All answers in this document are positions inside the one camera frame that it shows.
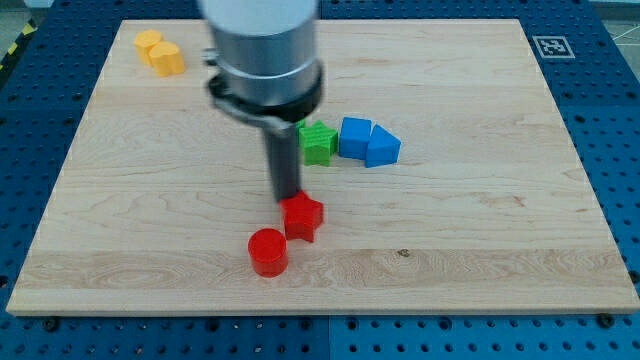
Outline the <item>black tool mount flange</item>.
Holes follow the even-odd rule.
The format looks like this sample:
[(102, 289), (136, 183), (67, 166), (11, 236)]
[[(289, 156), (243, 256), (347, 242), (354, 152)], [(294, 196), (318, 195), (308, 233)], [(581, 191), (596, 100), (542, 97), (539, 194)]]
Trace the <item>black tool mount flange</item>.
[(213, 48), (204, 62), (218, 73), (208, 82), (213, 106), (248, 126), (285, 136), (322, 101), (322, 63), (312, 59), (284, 74), (258, 76), (234, 70)]

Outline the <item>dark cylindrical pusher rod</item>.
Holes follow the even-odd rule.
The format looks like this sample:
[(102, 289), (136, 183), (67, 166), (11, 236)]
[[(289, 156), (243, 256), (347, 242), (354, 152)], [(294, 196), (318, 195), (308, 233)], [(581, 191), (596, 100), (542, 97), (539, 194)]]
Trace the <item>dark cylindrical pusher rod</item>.
[(301, 190), (298, 130), (291, 126), (281, 134), (264, 131), (263, 135), (274, 199), (294, 197)]

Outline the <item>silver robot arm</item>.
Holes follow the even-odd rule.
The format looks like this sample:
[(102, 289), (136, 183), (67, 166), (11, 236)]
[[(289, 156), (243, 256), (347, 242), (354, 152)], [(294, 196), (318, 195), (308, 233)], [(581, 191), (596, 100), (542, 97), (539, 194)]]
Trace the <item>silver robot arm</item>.
[(317, 0), (199, 0), (214, 45), (208, 82), (215, 108), (261, 130), (275, 200), (301, 189), (298, 128), (319, 106), (323, 64)]

